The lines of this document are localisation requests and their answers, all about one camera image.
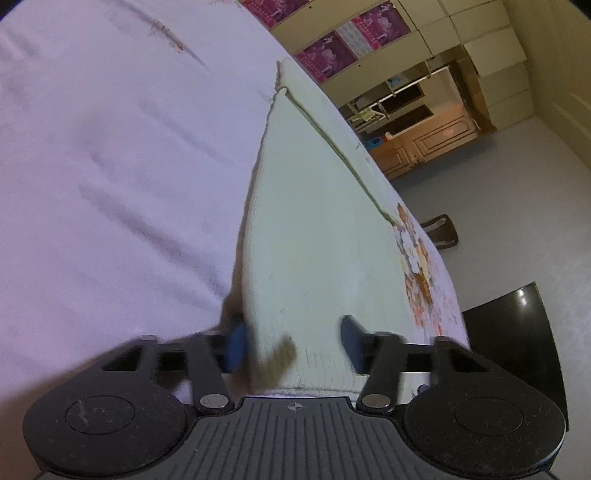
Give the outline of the purple poster upper left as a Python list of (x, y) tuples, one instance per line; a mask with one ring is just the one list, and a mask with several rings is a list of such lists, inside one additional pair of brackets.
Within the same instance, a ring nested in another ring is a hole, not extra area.
[(352, 23), (373, 50), (380, 49), (411, 33), (391, 1), (383, 2), (352, 19)]

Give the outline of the purple poster lower left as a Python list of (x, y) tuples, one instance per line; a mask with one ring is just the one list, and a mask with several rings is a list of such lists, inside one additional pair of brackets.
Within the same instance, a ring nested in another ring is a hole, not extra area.
[(318, 39), (295, 57), (318, 84), (325, 83), (358, 61), (358, 57), (335, 31)]

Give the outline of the purple poster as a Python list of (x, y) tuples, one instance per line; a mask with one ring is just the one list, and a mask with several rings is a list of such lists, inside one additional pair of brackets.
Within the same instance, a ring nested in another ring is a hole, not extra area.
[(243, 0), (249, 10), (267, 28), (273, 28), (285, 18), (308, 5), (308, 0)]
[(318, 39), (295, 57), (318, 84), (325, 83), (358, 61), (358, 57), (335, 31)]
[(380, 49), (411, 33), (391, 1), (383, 2), (352, 19), (352, 23), (373, 50)]

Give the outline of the purple poster lower right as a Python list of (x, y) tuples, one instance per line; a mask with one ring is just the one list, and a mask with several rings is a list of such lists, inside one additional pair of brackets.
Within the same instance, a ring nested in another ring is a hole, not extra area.
[(273, 28), (285, 18), (308, 5), (308, 0), (243, 0), (249, 10), (267, 28)]

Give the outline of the dark wooden chair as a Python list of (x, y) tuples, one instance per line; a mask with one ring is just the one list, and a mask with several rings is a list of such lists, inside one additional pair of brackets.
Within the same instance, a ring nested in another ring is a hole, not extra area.
[(447, 214), (423, 222), (421, 227), (438, 250), (447, 250), (459, 245), (459, 235)]

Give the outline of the black glossy furniture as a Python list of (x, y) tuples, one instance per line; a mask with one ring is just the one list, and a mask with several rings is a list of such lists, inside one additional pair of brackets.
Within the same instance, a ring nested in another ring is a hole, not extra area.
[(531, 282), (463, 312), (471, 349), (534, 387), (568, 414), (566, 390), (550, 321)]

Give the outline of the cream wardrobe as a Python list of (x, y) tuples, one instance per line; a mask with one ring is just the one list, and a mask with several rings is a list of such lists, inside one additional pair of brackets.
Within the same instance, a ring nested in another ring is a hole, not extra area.
[(308, 1), (273, 28), (263, 26), (294, 57), (332, 31), (342, 37), (358, 61), (318, 84), (337, 106), (381, 83), (398, 90), (413, 68), (432, 74), (455, 62), (476, 108), (496, 129), (533, 115), (526, 53), (503, 2), (391, 1), (411, 33), (373, 50), (352, 19), (383, 2)]

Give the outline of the brown wooden door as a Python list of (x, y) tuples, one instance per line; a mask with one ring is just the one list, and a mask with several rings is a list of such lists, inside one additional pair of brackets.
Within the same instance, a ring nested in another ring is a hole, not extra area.
[(454, 105), (370, 150), (388, 180), (400, 178), (476, 140), (481, 128), (463, 105)]

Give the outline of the cream knitted garment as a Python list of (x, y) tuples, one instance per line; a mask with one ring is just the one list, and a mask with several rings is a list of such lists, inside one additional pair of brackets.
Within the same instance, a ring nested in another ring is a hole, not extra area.
[(297, 63), (277, 65), (242, 243), (250, 388), (356, 396), (342, 318), (413, 334), (392, 187)]

